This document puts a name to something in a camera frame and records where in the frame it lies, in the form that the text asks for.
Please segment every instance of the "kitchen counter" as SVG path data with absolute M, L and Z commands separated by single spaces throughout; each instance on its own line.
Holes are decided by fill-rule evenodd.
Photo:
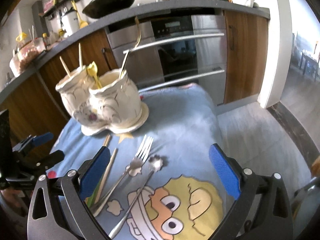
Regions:
M 155 3 L 144 4 L 137 7 L 127 8 L 112 14 L 109 14 L 103 18 L 100 18 L 94 23 L 89 24 L 87 27 L 80 29 L 73 35 L 69 36 L 65 40 L 61 41 L 57 46 L 52 48 L 49 52 L 41 55 L 33 62 L 33 67 L 29 67 L 22 75 L 15 78 L 10 82 L 1 92 L 0 92 L 0 104 L 6 99 L 6 97 L 23 81 L 25 81 L 29 76 L 34 74 L 39 70 L 45 63 L 47 63 L 51 58 L 57 55 L 59 52 L 63 51 L 65 48 L 71 44 L 77 42 L 81 38 L 100 30 L 113 23 L 135 17 L 149 17 L 159 12 L 179 9 L 179 8 L 219 8 L 231 11 L 244 12 L 248 14 L 253 14 L 270 20 L 270 11 L 268 8 L 249 8 L 246 6 L 230 3 L 221 0 L 168 0 L 160 1 Z

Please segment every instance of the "wooden cabinet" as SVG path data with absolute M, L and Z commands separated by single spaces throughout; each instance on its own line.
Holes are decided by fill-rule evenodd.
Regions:
M 227 28 L 227 79 L 224 103 L 260 92 L 268 52 L 268 20 L 224 11 Z
M 103 29 L 82 38 L 79 42 L 81 43 L 82 48 L 83 64 L 89 65 L 95 61 L 98 66 L 98 76 L 103 75 L 107 71 L 118 68 Z M 65 111 L 66 115 L 68 115 L 68 113 L 61 101 L 60 94 L 55 90 L 56 84 L 66 75 L 66 72 L 60 62 L 60 56 L 66 62 L 70 71 L 76 69 L 79 66 L 79 42 L 75 42 L 64 49 L 62 52 L 50 59 L 39 70 L 50 93 L 59 104 L 60 108 Z
M 53 144 L 67 124 L 36 74 L 18 86 L 4 102 L 0 110 L 9 110 L 10 138 L 13 145 L 29 135 L 53 133 L 53 140 L 32 150 L 29 160 L 37 162 L 49 154 Z

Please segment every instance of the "stainless steel oven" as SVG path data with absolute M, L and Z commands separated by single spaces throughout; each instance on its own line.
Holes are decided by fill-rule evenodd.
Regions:
M 223 16 L 193 15 L 153 19 L 140 24 L 140 45 L 129 54 L 126 69 L 141 91 L 195 82 L 216 105 L 224 99 L 227 65 Z M 133 47 L 137 27 L 108 33 L 118 66 Z

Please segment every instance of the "frying pan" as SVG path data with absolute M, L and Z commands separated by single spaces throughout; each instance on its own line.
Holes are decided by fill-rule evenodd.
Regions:
M 128 8 L 133 2 L 134 0 L 92 0 L 82 12 L 90 18 L 98 19 L 107 14 Z

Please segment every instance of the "wooden chopstick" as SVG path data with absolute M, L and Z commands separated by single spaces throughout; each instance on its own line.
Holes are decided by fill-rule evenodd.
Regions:
M 114 162 L 114 160 L 115 160 L 115 158 L 116 158 L 117 152 L 118 152 L 118 148 L 116 148 L 116 149 L 113 151 L 113 153 L 112 153 L 112 156 L 111 156 L 111 158 L 110 158 L 110 162 L 109 162 L 109 164 L 108 164 L 108 166 L 107 166 L 107 168 L 106 168 L 106 170 L 105 170 L 105 172 L 104 172 L 104 174 L 103 174 L 103 177 L 102 177 L 102 180 L 101 180 L 101 183 L 100 183 L 100 186 L 99 186 L 99 190 L 98 190 L 96 199 L 94 200 L 94 203 L 97 203 L 97 202 L 99 201 L 99 198 L 100 198 L 100 196 L 101 196 L 101 192 L 102 192 L 103 186 L 104 186 L 104 184 L 105 184 L 105 182 L 106 182 L 106 180 L 107 180 L 107 177 L 108 177 L 109 172 L 110 172 L 110 170 L 111 170 L 111 166 L 112 166 L 112 164 L 113 164 L 113 162 Z
M 104 140 L 103 146 L 107 147 L 110 139 L 111 139 L 111 135 L 108 133 L 108 135 L 106 136 L 106 139 Z

